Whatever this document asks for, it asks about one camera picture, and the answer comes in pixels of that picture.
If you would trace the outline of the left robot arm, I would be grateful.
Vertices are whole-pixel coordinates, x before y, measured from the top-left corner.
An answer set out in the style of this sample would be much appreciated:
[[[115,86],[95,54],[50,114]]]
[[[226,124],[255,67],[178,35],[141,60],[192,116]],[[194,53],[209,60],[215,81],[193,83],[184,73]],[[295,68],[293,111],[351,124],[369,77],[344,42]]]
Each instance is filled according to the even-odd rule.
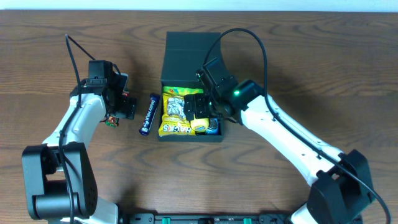
[[[128,75],[106,60],[91,60],[89,75],[70,93],[53,133],[22,153],[27,210],[50,223],[118,223],[119,208],[98,196],[87,153],[95,129],[108,118],[133,119],[136,99]]]

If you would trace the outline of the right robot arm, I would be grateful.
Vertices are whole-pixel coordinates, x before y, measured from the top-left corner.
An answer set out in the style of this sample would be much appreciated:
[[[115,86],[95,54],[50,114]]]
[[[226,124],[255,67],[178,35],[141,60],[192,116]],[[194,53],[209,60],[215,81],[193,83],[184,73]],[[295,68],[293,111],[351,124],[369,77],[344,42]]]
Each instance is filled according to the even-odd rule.
[[[247,127],[272,144],[300,172],[310,195],[289,223],[359,223],[376,198],[367,159],[323,142],[284,112],[252,80],[238,82],[213,59],[196,72],[203,93],[187,95],[187,119],[216,116]]]

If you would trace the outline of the blue Oreo cookie pack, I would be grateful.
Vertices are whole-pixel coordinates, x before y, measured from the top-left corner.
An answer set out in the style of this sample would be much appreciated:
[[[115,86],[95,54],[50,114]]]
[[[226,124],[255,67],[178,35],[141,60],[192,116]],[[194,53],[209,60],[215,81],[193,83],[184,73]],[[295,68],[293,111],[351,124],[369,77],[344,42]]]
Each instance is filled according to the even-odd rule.
[[[207,135],[218,135],[219,133],[219,122],[217,118],[210,118],[209,125],[205,131]]]

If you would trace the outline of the green Haribo gummy bag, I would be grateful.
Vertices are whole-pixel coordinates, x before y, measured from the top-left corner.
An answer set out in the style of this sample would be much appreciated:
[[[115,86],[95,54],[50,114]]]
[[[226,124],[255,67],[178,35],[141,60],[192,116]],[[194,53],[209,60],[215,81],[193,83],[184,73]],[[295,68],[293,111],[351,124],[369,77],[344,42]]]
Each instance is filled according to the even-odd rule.
[[[193,95],[197,93],[203,93],[203,90],[200,88],[185,88],[185,87],[174,87],[174,86],[164,86],[163,92],[170,95]]]

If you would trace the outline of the purple Dairy Milk bar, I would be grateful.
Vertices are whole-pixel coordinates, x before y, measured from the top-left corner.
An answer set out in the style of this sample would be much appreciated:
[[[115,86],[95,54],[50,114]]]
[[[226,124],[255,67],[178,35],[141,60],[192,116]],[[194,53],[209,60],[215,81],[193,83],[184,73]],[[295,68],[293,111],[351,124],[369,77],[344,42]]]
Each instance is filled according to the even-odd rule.
[[[158,95],[158,94],[150,95],[149,108],[148,108],[146,116],[144,118],[142,127],[139,130],[139,133],[141,135],[147,136],[150,133],[150,129],[152,127],[152,123],[153,123],[154,116],[156,114],[159,102],[160,102],[160,95]]]

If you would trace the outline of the dark green box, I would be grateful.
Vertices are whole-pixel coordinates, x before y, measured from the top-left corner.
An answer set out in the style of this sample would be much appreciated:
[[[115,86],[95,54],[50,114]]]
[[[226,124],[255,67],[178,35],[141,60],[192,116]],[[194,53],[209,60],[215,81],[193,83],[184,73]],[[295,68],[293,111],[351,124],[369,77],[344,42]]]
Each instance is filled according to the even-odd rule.
[[[205,56],[219,32],[167,32],[164,62],[160,78],[161,95],[165,86],[201,88],[196,72],[203,65]],[[158,140],[163,142],[222,142],[224,121],[218,120],[218,134],[207,135],[166,135],[158,132]]]

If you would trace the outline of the yellow Hacks candy bag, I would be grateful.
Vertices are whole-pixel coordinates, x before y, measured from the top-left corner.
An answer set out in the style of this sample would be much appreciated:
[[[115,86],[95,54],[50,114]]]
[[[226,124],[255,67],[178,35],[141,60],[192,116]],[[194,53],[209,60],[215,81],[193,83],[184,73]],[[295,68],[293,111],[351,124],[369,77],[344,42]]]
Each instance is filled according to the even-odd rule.
[[[159,128],[160,136],[188,135],[194,136],[195,131],[184,113],[184,98],[179,95],[163,93],[163,115]]]

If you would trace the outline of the yellow Mentos bottle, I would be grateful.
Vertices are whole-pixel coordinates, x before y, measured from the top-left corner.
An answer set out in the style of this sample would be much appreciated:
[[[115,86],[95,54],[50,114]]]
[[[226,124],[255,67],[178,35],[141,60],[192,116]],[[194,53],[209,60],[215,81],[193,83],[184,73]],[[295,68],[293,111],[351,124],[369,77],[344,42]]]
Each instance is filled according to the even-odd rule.
[[[203,133],[209,127],[210,121],[208,118],[194,119],[190,121],[190,127],[196,133]]]

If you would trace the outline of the red green KitKat bar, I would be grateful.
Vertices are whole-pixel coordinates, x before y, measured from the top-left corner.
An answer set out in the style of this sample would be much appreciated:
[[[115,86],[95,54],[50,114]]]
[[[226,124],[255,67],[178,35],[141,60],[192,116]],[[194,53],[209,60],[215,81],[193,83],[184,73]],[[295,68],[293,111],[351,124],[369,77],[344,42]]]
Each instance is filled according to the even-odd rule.
[[[129,96],[129,91],[124,90],[122,95]],[[103,122],[105,123],[105,125],[110,126],[112,128],[116,128],[119,126],[119,118],[114,116],[107,116]]]

